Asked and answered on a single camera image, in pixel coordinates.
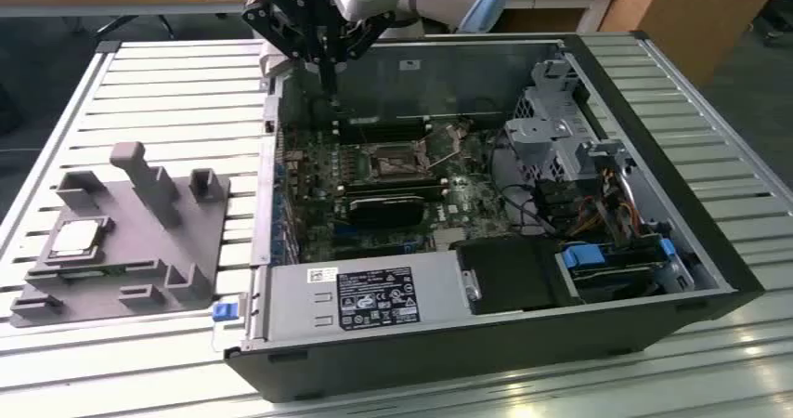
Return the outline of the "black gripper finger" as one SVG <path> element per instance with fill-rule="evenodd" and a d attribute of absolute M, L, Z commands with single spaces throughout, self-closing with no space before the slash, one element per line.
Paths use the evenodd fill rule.
<path fill-rule="evenodd" d="M 302 126 L 331 131 L 336 119 L 336 71 L 327 0 L 250 0 L 244 22 L 284 55 L 292 67 L 291 91 L 302 104 Z"/>
<path fill-rule="evenodd" d="M 394 22 L 392 12 L 384 12 L 358 22 L 334 15 L 328 24 L 328 103 L 330 129 L 338 132 L 339 122 L 348 117 L 338 99 L 336 75 L 346 70 L 350 59 L 359 59 Z"/>

